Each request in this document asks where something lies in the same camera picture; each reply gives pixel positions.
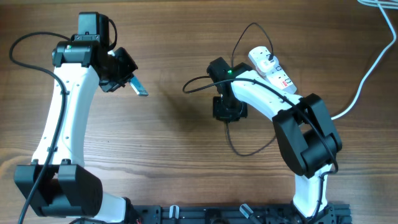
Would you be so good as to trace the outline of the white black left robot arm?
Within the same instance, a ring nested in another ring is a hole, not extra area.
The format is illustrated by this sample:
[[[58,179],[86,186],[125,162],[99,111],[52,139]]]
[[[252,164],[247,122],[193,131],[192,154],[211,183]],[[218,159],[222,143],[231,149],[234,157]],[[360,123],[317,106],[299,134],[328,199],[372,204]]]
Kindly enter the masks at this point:
[[[110,50],[97,41],[63,41],[53,51],[55,83],[42,139],[28,165],[19,165],[14,182],[25,208],[40,217],[138,223],[126,197],[106,193],[85,169],[84,138],[95,91],[112,92],[133,79],[137,66],[124,48]]]

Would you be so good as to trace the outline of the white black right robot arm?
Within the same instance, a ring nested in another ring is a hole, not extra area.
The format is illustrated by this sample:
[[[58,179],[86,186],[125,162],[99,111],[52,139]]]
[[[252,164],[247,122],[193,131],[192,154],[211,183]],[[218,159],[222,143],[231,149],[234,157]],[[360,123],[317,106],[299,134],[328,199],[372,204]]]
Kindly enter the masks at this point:
[[[267,83],[240,63],[230,67],[219,57],[207,74],[218,96],[213,116],[226,124],[248,115],[248,106],[272,121],[280,154],[295,174],[294,207],[308,222],[320,219],[326,208],[326,180],[338,171],[336,154],[342,142],[323,100],[316,94],[290,94]]]

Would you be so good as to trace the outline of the blue Galaxy smartphone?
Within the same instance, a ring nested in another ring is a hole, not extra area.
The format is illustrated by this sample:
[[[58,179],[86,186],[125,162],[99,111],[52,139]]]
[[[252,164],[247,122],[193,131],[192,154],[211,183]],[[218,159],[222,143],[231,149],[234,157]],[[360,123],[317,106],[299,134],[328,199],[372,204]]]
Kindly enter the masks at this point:
[[[144,88],[142,83],[139,81],[139,79],[136,76],[133,76],[130,81],[129,81],[132,89],[136,92],[138,96],[148,96],[149,93],[147,90]]]

